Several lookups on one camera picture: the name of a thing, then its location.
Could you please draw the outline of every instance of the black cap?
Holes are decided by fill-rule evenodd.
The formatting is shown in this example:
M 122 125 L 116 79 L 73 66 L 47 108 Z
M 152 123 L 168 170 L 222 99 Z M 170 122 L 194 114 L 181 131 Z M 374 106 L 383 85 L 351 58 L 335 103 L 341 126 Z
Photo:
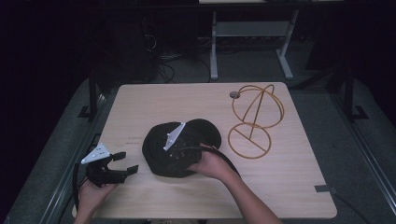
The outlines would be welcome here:
M 166 177 L 185 177 L 195 172 L 186 170 L 201 159 L 200 143 L 219 148 L 221 135 L 216 126 L 206 119 L 186 122 L 175 143 L 163 149 L 168 134 L 180 122 L 159 124 L 148 132 L 143 142 L 142 152 L 152 173 Z

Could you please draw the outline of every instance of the human hand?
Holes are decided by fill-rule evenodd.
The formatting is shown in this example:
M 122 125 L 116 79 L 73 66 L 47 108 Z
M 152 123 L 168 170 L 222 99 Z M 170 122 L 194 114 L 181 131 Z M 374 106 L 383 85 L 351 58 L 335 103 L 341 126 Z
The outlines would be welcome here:
M 207 151 L 202 151 L 201 160 L 188 169 L 220 181 L 223 181 L 230 174 L 236 174 L 224 159 Z
M 118 184 L 104 184 L 101 188 L 98 188 L 90 180 L 86 180 L 79 188 L 79 203 L 75 224 L 88 223 L 99 205 L 117 186 Z

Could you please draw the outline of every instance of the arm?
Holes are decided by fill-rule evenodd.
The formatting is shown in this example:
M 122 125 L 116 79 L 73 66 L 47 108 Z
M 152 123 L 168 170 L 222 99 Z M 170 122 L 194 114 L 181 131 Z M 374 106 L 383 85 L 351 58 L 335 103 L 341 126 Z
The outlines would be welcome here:
M 79 189 L 79 205 L 74 224 L 90 223 L 93 213 L 116 187 L 116 184 L 111 184 L 98 188 L 90 180 L 87 180 Z
M 233 195 L 247 223 L 282 223 L 274 212 L 251 191 L 241 177 L 231 169 L 227 162 L 219 156 L 202 152 L 201 161 L 193 164 L 189 169 L 221 181 Z

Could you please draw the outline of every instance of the orange wire sculpture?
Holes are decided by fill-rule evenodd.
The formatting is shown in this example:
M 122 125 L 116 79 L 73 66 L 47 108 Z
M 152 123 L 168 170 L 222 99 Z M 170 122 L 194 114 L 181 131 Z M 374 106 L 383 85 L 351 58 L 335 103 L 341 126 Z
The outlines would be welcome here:
M 235 126 L 233 126 L 233 127 L 231 128 L 230 132 L 228 133 L 228 143 L 229 143 L 231 149 L 232 149 L 238 156 L 243 157 L 243 158 L 246 158 L 246 159 L 258 159 L 258 158 L 261 158 L 261 157 L 265 156 L 265 155 L 269 152 L 269 150 L 270 150 L 270 148 L 271 148 L 271 145 L 272 145 L 272 140 L 271 140 L 270 134 L 266 131 L 266 129 L 269 129 L 269 128 L 272 128 L 272 127 L 276 126 L 278 123 L 280 123 L 280 121 L 282 121 L 282 119 L 283 119 L 284 116 L 285 116 L 285 108 L 284 108 L 282 102 L 280 102 L 280 100 L 274 95 L 274 90 L 275 90 L 275 86 L 272 85 L 272 84 L 271 84 L 271 85 L 268 85 L 268 86 L 265 87 L 265 88 L 261 88 L 261 87 L 254 86 L 254 85 L 247 85 L 247 86 L 242 87 L 242 88 L 239 90 L 239 92 L 236 94 L 236 96 L 233 98 L 233 112 L 235 113 L 236 117 L 237 117 L 239 120 L 241 120 L 242 123 L 236 124 Z M 241 118 L 241 117 L 238 116 L 238 114 L 237 114 L 236 111 L 235 111 L 234 101 L 235 101 L 235 99 L 239 98 L 239 96 L 240 96 L 243 92 L 247 92 L 247 91 L 258 91 L 259 93 L 256 95 L 256 97 L 253 99 L 253 101 L 251 102 L 251 104 L 250 104 L 249 107 L 247 108 L 247 111 L 246 111 L 245 115 Z M 276 103 L 276 105 L 277 105 L 277 107 L 278 107 L 278 109 L 279 109 L 279 114 L 280 114 L 279 120 L 277 120 L 275 123 L 270 124 L 270 125 L 268 125 L 268 126 L 261 126 L 261 125 L 257 124 L 257 118 L 258 118 L 258 115 L 259 115 L 259 112 L 260 112 L 260 108 L 261 108 L 261 106 L 262 106 L 262 99 L 263 99 L 264 94 L 268 94 L 268 95 L 275 101 L 275 103 Z M 258 105 L 257 110 L 256 110 L 256 114 L 255 114 L 255 116 L 254 116 L 253 122 L 248 122 L 248 121 L 246 121 L 246 118 L 247 118 L 247 115 L 248 115 L 249 110 L 251 109 L 251 107 L 253 107 L 254 103 L 256 103 L 256 101 L 257 101 L 259 98 L 260 98 L 260 101 L 259 101 L 259 105 Z M 248 125 L 248 126 L 251 128 L 251 129 L 250 129 L 250 134 L 249 134 L 249 136 L 246 136 L 245 134 L 243 134 L 242 132 L 240 132 L 240 131 L 237 129 L 237 127 L 242 126 L 242 125 Z M 258 144 L 258 143 L 256 143 L 255 141 L 253 141 L 252 135 L 253 135 L 253 131 L 254 131 L 255 129 L 261 129 L 261 130 L 263 130 L 264 133 L 267 135 L 267 137 L 268 137 L 268 147 L 267 147 L 267 148 L 264 148 L 264 147 L 260 146 L 260 144 Z M 241 134 L 241 135 L 242 135 L 243 137 L 245 137 L 249 142 L 251 142 L 253 145 L 255 145 L 256 147 L 258 147 L 259 149 L 261 149 L 261 150 L 263 151 L 263 153 L 262 153 L 261 155 L 259 155 L 259 156 L 246 156 L 246 155 L 243 155 L 242 153 L 238 152 L 238 151 L 233 147 L 233 144 L 232 144 L 232 142 L 231 142 L 231 133 L 232 133 L 233 131 L 235 131 L 235 132 Z

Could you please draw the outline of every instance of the table surface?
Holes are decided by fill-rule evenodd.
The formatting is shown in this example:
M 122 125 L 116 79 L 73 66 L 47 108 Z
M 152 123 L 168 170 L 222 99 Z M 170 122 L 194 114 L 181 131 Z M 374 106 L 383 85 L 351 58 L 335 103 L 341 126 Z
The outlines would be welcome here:
M 120 87 L 100 138 L 111 153 L 126 151 L 126 158 L 113 161 L 110 169 L 125 170 L 139 164 L 109 195 L 96 217 L 107 218 L 238 218 L 241 214 L 229 191 L 216 179 L 195 174 L 185 178 L 154 175 L 141 151 L 149 130 L 161 123 L 207 119 L 221 134 L 219 150 L 236 166 L 247 185 L 283 218 L 331 218 L 337 211 L 329 192 L 316 192 L 325 185 L 318 162 L 309 144 L 289 91 L 283 83 L 250 83 L 262 88 L 273 84 L 274 95 L 282 102 L 285 115 L 267 129 L 272 139 L 270 151 L 257 160 L 237 156 L 227 141 L 231 128 L 240 123 L 232 110 L 231 91 L 248 83 L 155 84 Z M 246 92 L 235 100 L 235 110 L 243 113 L 256 93 Z M 264 96 L 257 123 L 266 125 L 279 119 L 279 110 Z M 253 137 L 267 137 L 254 131 Z M 249 155 L 260 151 L 237 136 L 233 146 Z

